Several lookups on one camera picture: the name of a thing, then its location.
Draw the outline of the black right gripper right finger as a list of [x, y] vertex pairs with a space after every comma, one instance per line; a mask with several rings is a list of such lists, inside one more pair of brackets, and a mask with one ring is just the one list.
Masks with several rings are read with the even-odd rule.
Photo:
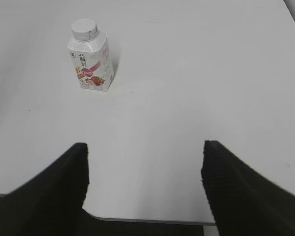
[[221, 236], [295, 236], [295, 195], [205, 141], [202, 184]]

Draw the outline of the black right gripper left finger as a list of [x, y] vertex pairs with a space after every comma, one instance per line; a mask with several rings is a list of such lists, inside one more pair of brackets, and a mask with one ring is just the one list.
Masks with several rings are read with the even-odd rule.
[[0, 197], [0, 236], [74, 236], [88, 185], [88, 146], [75, 143], [37, 176]]

